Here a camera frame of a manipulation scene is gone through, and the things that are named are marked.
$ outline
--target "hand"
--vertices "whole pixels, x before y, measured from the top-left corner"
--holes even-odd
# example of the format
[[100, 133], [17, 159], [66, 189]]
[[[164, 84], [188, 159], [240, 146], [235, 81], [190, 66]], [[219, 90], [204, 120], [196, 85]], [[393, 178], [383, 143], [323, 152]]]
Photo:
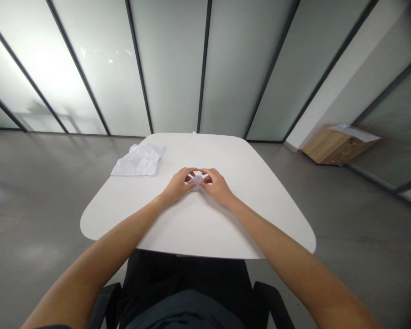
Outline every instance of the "hand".
[[196, 184], [187, 184], [192, 177], [195, 177], [194, 171], [199, 171], [198, 168], [182, 168], [170, 180], [168, 186], [160, 194], [164, 202], [169, 205], [172, 202], [183, 197], [190, 189], [194, 188]]
[[204, 177], [204, 183], [200, 183], [200, 185], [213, 199], [226, 206], [230, 200], [236, 198], [224, 177], [216, 169], [200, 169], [200, 171], [203, 175], [208, 174], [208, 176]]

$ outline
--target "dark shirt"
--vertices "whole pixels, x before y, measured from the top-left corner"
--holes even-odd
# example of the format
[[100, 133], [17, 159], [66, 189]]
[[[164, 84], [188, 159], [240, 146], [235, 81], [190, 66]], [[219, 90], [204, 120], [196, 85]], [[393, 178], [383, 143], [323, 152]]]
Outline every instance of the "dark shirt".
[[[178, 292], [158, 302], [132, 320], [126, 329], [234, 328], [245, 326], [220, 303], [195, 290]], [[43, 329], [70, 329], [55, 325]]]

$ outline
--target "white paper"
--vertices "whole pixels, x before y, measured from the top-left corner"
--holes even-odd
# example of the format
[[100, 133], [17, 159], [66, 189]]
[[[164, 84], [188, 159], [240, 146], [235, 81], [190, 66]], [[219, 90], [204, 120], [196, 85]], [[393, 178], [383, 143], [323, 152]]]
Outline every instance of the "white paper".
[[191, 191], [199, 191], [203, 190], [204, 188], [200, 185], [200, 183], [204, 183], [204, 178], [201, 175], [197, 175], [193, 177], [187, 184], [194, 184], [197, 183], [198, 185], [195, 186]]
[[127, 155], [118, 159], [111, 176], [155, 176], [165, 150], [160, 144], [134, 144]]
[[346, 125], [346, 124], [332, 126], [329, 129], [336, 130], [336, 131], [342, 132], [344, 134], [356, 137], [356, 138], [362, 140], [365, 143], [380, 139], [379, 136], [376, 136], [376, 135], [373, 135], [373, 134], [370, 134], [370, 133], [366, 133], [366, 132], [354, 129], [352, 126]]

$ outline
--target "forearm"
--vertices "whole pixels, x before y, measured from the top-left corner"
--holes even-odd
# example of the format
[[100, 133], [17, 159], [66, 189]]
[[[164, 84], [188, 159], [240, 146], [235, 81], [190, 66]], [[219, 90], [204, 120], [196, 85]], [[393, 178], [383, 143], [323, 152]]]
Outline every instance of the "forearm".
[[229, 200], [226, 206], [236, 215], [277, 274], [302, 301], [320, 327], [327, 328], [337, 324], [337, 321], [344, 321], [350, 312], [359, 314], [359, 317], [350, 318], [349, 324], [352, 326], [365, 328], [365, 325], [377, 325], [349, 289], [286, 233], [236, 197]]
[[37, 324], [85, 328], [99, 291], [125, 263], [167, 205], [158, 196], [94, 242], [54, 283], [22, 328]]

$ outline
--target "metal frame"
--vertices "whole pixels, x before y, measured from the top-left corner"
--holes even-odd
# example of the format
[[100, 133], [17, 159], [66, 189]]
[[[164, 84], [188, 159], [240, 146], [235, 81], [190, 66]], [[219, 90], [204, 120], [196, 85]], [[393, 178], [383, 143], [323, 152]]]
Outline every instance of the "metal frame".
[[[61, 135], [61, 136], [67, 136], [64, 133], [56, 133], [56, 132], [38, 132], [38, 131], [28, 131], [28, 134], [31, 133], [40, 133], [44, 135]], [[107, 135], [101, 135], [101, 134], [84, 134], [84, 133], [70, 133], [68, 136], [90, 136], [90, 137], [107, 137]], [[110, 137], [120, 137], [120, 138], [140, 138], [140, 139], [145, 139], [146, 137], [143, 136], [123, 136], [123, 135], [110, 135]]]
[[402, 186], [399, 186], [398, 188], [393, 190], [393, 192], [399, 194], [399, 193], [403, 193], [403, 192], [406, 192], [406, 191], [409, 191], [409, 190], [411, 190], [411, 181], [409, 181], [408, 183], [406, 183]]
[[326, 80], [327, 76], [330, 74], [330, 71], [332, 71], [333, 67], [339, 60], [339, 58], [342, 56], [352, 39], [355, 37], [356, 33], [359, 31], [361, 28], [362, 24], [365, 22], [367, 17], [370, 15], [371, 11], [373, 8], [376, 6], [379, 0], [370, 0], [370, 2], [367, 4], [365, 7], [364, 11], [362, 14], [359, 16], [358, 20], [356, 21], [355, 25], [352, 27], [350, 30], [349, 34], [347, 35], [346, 39], [342, 43], [341, 47], [333, 57], [332, 61], [330, 62], [329, 66], [327, 67], [326, 71], [324, 74], [321, 76], [321, 79], [318, 81], [317, 85], [315, 86], [314, 90], [312, 91], [311, 95], [307, 99], [306, 103], [304, 104], [303, 108], [300, 110], [298, 113], [297, 117], [295, 118], [294, 122], [292, 123], [291, 127], [289, 128], [288, 132], [286, 133], [285, 137], [283, 140], [285, 141], [288, 136], [291, 134], [292, 130], [295, 128], [297, 122], [300, 120], [302, 117], [303, 113], [305, 113], [306, 109], [308, 108], [309, 104], [312, 102], [314, 99], [315, 95], [323, 85], [324, 81]]
[[50, 9], [50, 12], [52, 13], [53, 18], [55, 19], [56, 25], [58, 26], [58, 29], [61, 32], [61, 35], [63, 36], [64, 42], [67, 45], [67, 49], [70, 52], [70, 56], [72, 57], [74, 64], [76, 65], [76, 68], [78, 69], [79, 75], [81, 76], [82, 82], [84, 83], [85, 88], [87, 89], [88, 95], [90, 96], [91, 101], [93, 102], [93, 105], [95, 106], [96, 112], [99, 116], [100, 121], [102, 122], [102, 125], [105, 128], [106, 134], [108, 136], [111, 136], [110, 130], [108, 129], [108, 126], [106, 125], [104, 116], [102, 115], [102, 112], [100, 111], [99, 104], [97, 103], [95, 95], [93, 94], [93, 91], [90, 88], [90, 84], [88, 83], [84, 70], [82, 69], [82, 66], [79, 63], [78, 57], [76, 56], [72, 43], [70, 42], [70, 39], [65, 31], [64, 25], [61, 22], [61, 19], [59, 18], [55, 5], [53, 4], [53, 0], [46, 0], [46, 2], [47, 2], [47, 5], [49, 6], [49, 9]]
[[265, 143], [265, 144], [283, 144], [283, 142], [276, 142], [276, 141], [256, 141], [252, 139], [246, 139], [249, 143]]
[[136, 30], [134, 28], [134, 20], [132, 19], [132, 10], [131, 10], [130, 0], [125, 0], [125, 5], [126, 5], [126, 11], [128, 13], [128, 21], [129, 21], [129, 27], [131, 29], [132, 42], [134, 43], [134, 52], [136, 53], [138, 73], [140, 75], [140, 82], [142, 83], [143, 98], [145, 100], [146, 113], [148, 114], [149, 130], [151, 131], [151, 134], [153, 134], [154, 130], [152, 128], [151, 112], [149, 111], [148, 96], [146, 94], [145, 80], [143, 77], [143, 70], [142, 70], [142, 62], [140, 60], [140, 54], [138, 52]]
[[371, 179], [370, 177], [364, 175], [362, 172], [360, 172], [359, 170], [353, 168], [351, 165], [346, 164], [344, 167], [347, 168], [347, 169], [349, 169], [350, 171], [352, 171], [353, 173], [355, 173], [355, 174], [358, 175], [359, 177], [363, 178], [363, 179], [366, 180], [367, 182], [369, 182], [369, 183], [375, 185], [376, 187], [384, 190], [385, 192], [387, 192], [387, 193], [390, 194], [391, 196], [395, 197], [396, 199], [401, 200], [401, 201], [403, 201], [403, 202], [406, 202], [406, 203], [408, 203], [408, 204], [411, 206], [411, 200], [409, 200], [409, 199], [405, 198], [404, 196], [402, 196], [401, 194], [395, 192], [395, 191], [398, 190], [399, 188], [396, 189], [396, 190], [390, 190], [388, 187], [386, 187], [386, 186], [380, 184], [379, 182], [376, 182], [375, 180]]
[[411, 64], [407, 66], [398, 76], [384, 89], [376, 99], [353, 121], [356, 126], [362, 122], [398, 85], [400, 85], [411, 73]]
[[23, 124], [20, 121], [18, 121], [18, 119], [14, 116], [14, 114], [11, 111], [9, 111], [9, 109], [6, 107], [6, 105], [4, 105], [2, 103], [1, 100], [0, 100], [0, 108], [20, 128], [18, 130], [22, 130], [25, 133], [27, 132], [26, 127], [24, 127]]
[[26, 69], [24, 68], [23, 64], [20, 62], [20, 60], [18, 59], [18, 57], [15, 55], [15, 53], [12, 51], [11, 47], [9, 46], [9, 44], [6, 42], [5, 38], [3, 37], [3, 35], [0, 33], [0, 42], [2, 43], [2, 45], [5, 47], [5, 49], [7, 50], [8, 54], [12, 57], [12, 59], [14, 60], [15, 64], [17, 64], [18, 68], [21, 70], [21, 72], [24, 74], [24, 76], [26, 77], [27, 81], [29, 81], [29, 83], [31, 84], [32, 88], [37, 92], [38, 96], [41, 98], [41, 100], [43, 101], [44, 105], [49, 109], [50, 113], [53, 115], [53, 117], [56, 119], [56, 121], [58, 122], [58, 124], [61, 126], [61, 128], [64, 130], [65, 133], [68, 133], [68, 130], [66, 129], [66, 127], [63, 125], [63, 123], [61, 122], [61, 120], [59, 119], [59, 117], [57, 116], [57, 114], [55, 113], [55, 111], [52, 109], [52, 107], [50, 106], [50, 104], [47, 102], [47, 99], [43, 96], [43, 94], [41, 93], [41, 91], [39, 90], [39, 88], [37, 87], [37, 85], [35, 84], [35, 82], [32, 80], [31, 76], [29, 75], [29, 73], [26, 71]]
[[204, 95], [204, 80], [206, 79], [206, 62], [207, 62], [207, 49], [209, 47], [209, 32], [210, 32], [210, 17], [211, 17], [211, 4], [212, 0], [207, 1], [207, 18], [205, 22], [205, 35], [204, 35], [204, 53], [202, 55], [202, 73], [201, 73], [201, 88], [200, 88], [200, 104], [198, 107], [198, 126], [196, 132], [200, 133], [201, 126], [201, 112], [202, 112], [202, 96]]
[[20, 128], [1, 128], [1, 127], [0, 127], [0, 130], [21, 131]]
[[295, 13], [297, 12], [299, 4], [300, 4], [300, 0], [295, 0], [292, 5], [291, 12], [289, 13], [289, 16], [288, 16], [288, 20], [286, 21], [286, 25], [283, 28], [282, 34], [280, 36], [279, 44], [277, 45], [277, 48], [275, 50], [273, 60], [271, 61], [271, 64], [269, 65], [269, 69], [266, 74], [265, 81], [263, 82], [263, 85], [262, 85], [262, 89], [260, 90], [259, 96], [257, 97], [256, 104], [254, 105], [253, 113], [251, 114], [251, 118], [250, 118], [250, 121], [248, 122], [247, 129], [245, 129], [243, 139], [247, 139], [251, 125], [254, 121], [254, 117], [256, 116], [257, 109], [259, 108], [260, 101], [262, 100], [263, 94], [265, 93], [266, 86], [268, 85], [268, 82], [269, 82], [269, 78], [271, 77], [271, 74], [273, 73], [275, 63], [277, 62], [277, 58], [280, 55], [280, 51], [282, 50], [283, 44], [285, 42], [286, 36], [288, 35], [289, 28], [291, 27], [292, 21], [294, 19]]

